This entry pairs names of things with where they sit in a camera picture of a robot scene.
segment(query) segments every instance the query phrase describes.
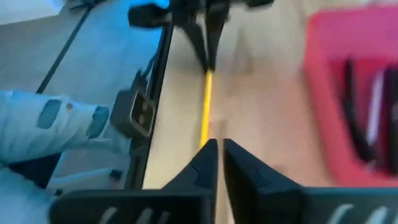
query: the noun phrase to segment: black clamp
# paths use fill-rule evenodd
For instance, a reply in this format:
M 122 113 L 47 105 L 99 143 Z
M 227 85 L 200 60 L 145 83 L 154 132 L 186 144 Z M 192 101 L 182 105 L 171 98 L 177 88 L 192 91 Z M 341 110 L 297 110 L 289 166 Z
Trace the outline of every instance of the black clamp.
M 274 0 L 240 0 L 249 8 L 266 6 Z M 187 35 L 204 72 L 214 70 L 218 43 L 224 23 L 228 20 L 229 9 L 237 0 L 179 0 L 171 1 L 168 8 L 153 3 L 130 8 L 130 26 L 157 28 L 173 25 L 181 28 Z M 202 28 L 197 24 L 197 15 L 205 14 L 206 40 Z

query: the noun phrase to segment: frayed hole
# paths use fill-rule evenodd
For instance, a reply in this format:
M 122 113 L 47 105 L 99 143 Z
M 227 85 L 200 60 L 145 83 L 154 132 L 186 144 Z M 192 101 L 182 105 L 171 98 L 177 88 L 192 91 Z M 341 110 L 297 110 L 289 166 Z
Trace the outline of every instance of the frayed hole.
M 60 100 L 48 100 L 37 120 L 38 128 L 51 128 L 60 111 L 61 103 Z
M 88 127 L 86 136 L 88 139 L 97 138 L 103 132 L 109 117 L 109 109 L 103 106 L 97 107 L 93 114 L 93 120 Z

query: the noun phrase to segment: red plastic bin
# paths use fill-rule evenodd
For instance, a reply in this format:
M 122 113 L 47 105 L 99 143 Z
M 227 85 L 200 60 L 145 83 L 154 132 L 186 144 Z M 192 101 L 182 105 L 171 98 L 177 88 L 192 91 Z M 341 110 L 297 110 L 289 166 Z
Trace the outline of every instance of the red plastic bin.
M 356 67 L 356 108 L 365 130 L 372 82 L 377 71 L 398 62 L 398 7 L 323 11 L 309 21 L 304 69 L 326 166 L 337 186 L 398 187 L 398 177 L 370 171 L 357 157 L 341 108 L 343 65 Z M 382 109 L 378 149 L 386 148 L 386 108 Z

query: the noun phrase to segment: black plastic jaw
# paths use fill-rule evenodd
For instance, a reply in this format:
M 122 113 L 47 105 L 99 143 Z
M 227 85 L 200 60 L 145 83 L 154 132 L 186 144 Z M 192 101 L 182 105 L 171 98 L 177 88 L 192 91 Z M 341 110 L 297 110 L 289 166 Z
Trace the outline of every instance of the black plastic jaw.
M 84 190 L 65 194 L 50 210 L 55 224 L 212 224 L 218 148 L 209 140 L 160 190 Z

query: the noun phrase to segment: black metal frame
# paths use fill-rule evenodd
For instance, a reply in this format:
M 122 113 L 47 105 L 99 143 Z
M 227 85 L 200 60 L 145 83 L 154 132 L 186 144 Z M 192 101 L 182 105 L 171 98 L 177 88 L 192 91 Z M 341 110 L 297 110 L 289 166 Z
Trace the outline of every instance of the black metal frame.
M 152 74 L 149 78 L 149 84 L 147 88 L 147 94 L 156 103 L 155 119 L 157 108 L 160 100 L 160 92 L 162 90 L 164 73 L 167 64 L 167 57 L 169 56 L 170 43 L 172 40 L 173 26 L 166 26 L 162 30 L 160 36 L 159 48 L 157 51 L 157 59 L 155 60 Z M 139 149 L 131 148 L 133 152 L 131 155 L 131 161 L 129 171 L 126 177 L 125 189 L 141 189 L 144 183 L 145 171 L 147 161 L 149 157 L 150 144 L 152 142 L 153 133 L 150 134 L 150 138 L 147 143 L 143 144 Z

